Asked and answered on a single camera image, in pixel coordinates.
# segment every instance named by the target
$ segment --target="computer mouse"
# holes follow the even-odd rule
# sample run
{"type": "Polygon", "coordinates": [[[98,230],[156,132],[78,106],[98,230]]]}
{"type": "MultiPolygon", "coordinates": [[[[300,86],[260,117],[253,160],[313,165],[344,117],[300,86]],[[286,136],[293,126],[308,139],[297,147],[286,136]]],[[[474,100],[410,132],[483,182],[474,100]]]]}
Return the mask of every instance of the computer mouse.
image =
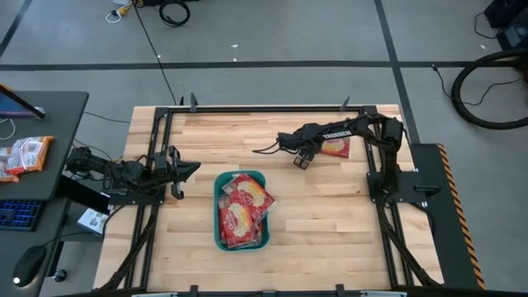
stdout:
{"type": "Polygon", "coordinates": [[[13,271],[13,282],[19,287],[29,285],[39,272],[40,266],[46,257],[45,246],[28,248],[18,260],[13,271]]]}

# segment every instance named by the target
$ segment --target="tire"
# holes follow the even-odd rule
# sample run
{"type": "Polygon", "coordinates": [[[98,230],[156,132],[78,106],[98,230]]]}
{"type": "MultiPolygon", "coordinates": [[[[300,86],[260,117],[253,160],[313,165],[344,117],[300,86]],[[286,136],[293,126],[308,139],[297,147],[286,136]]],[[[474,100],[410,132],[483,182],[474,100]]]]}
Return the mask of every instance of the tire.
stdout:
{"type": "Polygon", "coordinates": [[[486,129],[491,130],[510,130],[510,129],[516,129],[521,128],[526,125],[528,125],[528,117],[522,118],[520,120],[514,120],[514,121],[508,121],[503,123],[496,123],[491,122],[487,120],[482,120],[478,118],[477,116],[473,115],[468,108],[464,105],[462,102],[462,98],[460,96],[460,90],[462,88],[462,84],[464,83],[464,80],[478,67],[487,64],[492,61],[496,61],[498,59],[504,59],[504,58],[511,58],[516,56],[528,56],[528,49],[513,49],[513,50],[507,50],[502,51],[494,54],[489,54],[487,56],[484,56],[476,61],[474,61],[471,65],[467,66],[460,72],[459,76],[456,77],[455,82],[453,83],[453,87],[451,88],[451,98],[453,99],[453,107],[455,108],[456,112],[459,113],[462,118],[467,120],[469,123],[477,125],[479,127],[483,127],[486,129]]]}

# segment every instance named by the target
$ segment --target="black metal frame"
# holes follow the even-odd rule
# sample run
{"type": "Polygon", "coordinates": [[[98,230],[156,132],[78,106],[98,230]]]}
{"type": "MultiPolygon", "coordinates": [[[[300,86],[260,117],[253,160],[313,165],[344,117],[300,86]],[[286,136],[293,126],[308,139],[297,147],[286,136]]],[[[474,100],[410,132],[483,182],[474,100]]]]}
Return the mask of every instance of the black metal frame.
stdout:
{"type": "MultiPolygon", "coordinates": [[[[152,133],[150,137],[150,143],[148,144],[148,161],[146,166],[152,166],[152,160],[154,159],[154,154],[161,154],[162,156],[167,156],[167,148],[169,145],[169,137],[171,132],[171,124],[172,124],[172,118],[175,114],[178,113],[239,113],[239,112],[340,112],[340,111],[348,111],[348,112],[358,112],[360,115],[368,113],[375,113],[376,107],[375,106],[339,106],[339,105],[329,105],[329,106],[198,106],[196,100],[191,101],[191,106],[177,106],[177,107],[158,107],[156,108],[154,112],[154,119],[153,119],[153,128],[152,133]],[[161,124],[161,119],[165,118],[165,130],[163,132],[163,140],[162,140],[162,148],[160,153],[155,153],[154,148],[156,146],[156,143],[158,141],[158,132],[159,132],[159,126],[161,124]]],[[[376,135],[380,134],[380,128],[378,126],[375,126],[375,133],[376,135]]],[[[369,144],[365,142],[365,150],[367,155],[367,162],[369,164],[369,171],[370,173],[376,173],[376,167],[375,167],[375,160],[374,160],[374,154],[372,152],[372,148],[369,144]]],[[[405,244],[405,238],[403,236],[403,228],[401,225],[401,219],[399,217],[398,212],[398,206],[396,201],[389,202],[390,204],[390,211],[393,218],[393,227],[394,231],[398,236],[398,239],[405,244]]],[[[384,204],[382,203],[376,203],[376,208],[378,210],[378,214],[380,211],[384,211],[384,204]]],[[[159,206],[154,205],[151,209],[151,214],[154,214],[154,217],[157,219],[158,217],[158,208],[159,206]]],[[[137,240],[139,238],[139,234],[141,233],[142,225],[143,225],[143,217],[144,217],[144,206],[138,206],[138,212],[136,215],[136,221],[134,226],[134,233],[132,235],[132,243],[131,247],[137,244],[137,240]]],[[[144,254],[144,263],[141,270],[141,281],[139,284],[139,288],[142,290],[147,289],[147,285],[149,282],[149,272],[150,272],[150,262],[152,258],[152,251],[153,251],[153,241],[154,241],[154,234],[153,233],[150,238],[148,239],[145,247],[145,254],[144,254]]],[[[392,288],[398,285],[398,277],[396,275],[396,268],[394,265],[394,256],[393,251],[391,248],[391,242],[389,239],[389,236],[384,232],[383,229],[381,229],[381,237],[383,241],[383,247],[384,247],[384,254],[385,254],[385,261],[387,264],[387,272],[389,275],[389,282],[392,288]]],[[[403,258],[402,264],[403,264],[403,274],[405,276],[405,284],[406,285],[413,285],[413,274],[410,269],[409,263],[403,258]]],[[[134,277],[134,265],[129,269],[126,278],[125,278],[125,288],[129,289],[132,286],[132,280],[134,277]]],[[[349,293],[357,293],[359,291],[347,291],[349,293]]],[[[247,295],[247,292],[239,292],[240,294],[247,295]]],[[[291,292],[293,295],[298,295],[300,292],[291,292]]],[[[303,295],[313,295],[313,296],[324,296],[324,295],[335,295],[336,291],[313,291],[313,292],[302,292],[303,295]]]]}

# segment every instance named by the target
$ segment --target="laptop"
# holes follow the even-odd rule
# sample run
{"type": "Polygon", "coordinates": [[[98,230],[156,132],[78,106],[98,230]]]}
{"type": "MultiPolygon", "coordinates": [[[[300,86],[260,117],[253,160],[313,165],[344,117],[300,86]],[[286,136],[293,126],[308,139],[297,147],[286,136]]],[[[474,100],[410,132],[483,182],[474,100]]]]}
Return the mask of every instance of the laptop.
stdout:
{"type": "Polygon", "coordinates": [[[44,119],[45,111],[34,107],[0,83],[0,119],[38,117],[44,119]]]}

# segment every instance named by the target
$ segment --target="orange striped tape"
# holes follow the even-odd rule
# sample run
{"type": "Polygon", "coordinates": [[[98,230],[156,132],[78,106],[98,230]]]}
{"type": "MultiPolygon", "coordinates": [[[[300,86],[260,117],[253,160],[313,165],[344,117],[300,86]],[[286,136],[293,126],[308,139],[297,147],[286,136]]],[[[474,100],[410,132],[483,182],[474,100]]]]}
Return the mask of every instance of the orange striped tape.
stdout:
{"type": "Polygon", "coordinates": [[[479,261],[477,260],[477,254],[475,253],[475,248],[471,236],[469,235],[468,223],[465,220],[464,211],[462,210],[462,204],[460,204],[459,193],[456,190],[455,179],[453,178],[453,173],[451,173],[451,168],[449,166],[449,161],[447,160],[446,149],[443,145],[437,144],[438,149],[440,150],[440,155],[442,156],[442,162],[444,163],[445,175],[449,181],[449,186],[451,189],[451,195],[453,196],[453,202],[455,203],[456,213],[459,215],[460,226],[462,227],[462,233],[464,234],[464,239],[466,246],[468,247],[469,259],[473,264],[473,271],[477,277],[477,284],[482,290],[486,290],[486,285],[484,284],[484,279],[482,277],[482,272],[480,271],[479,261]]]}

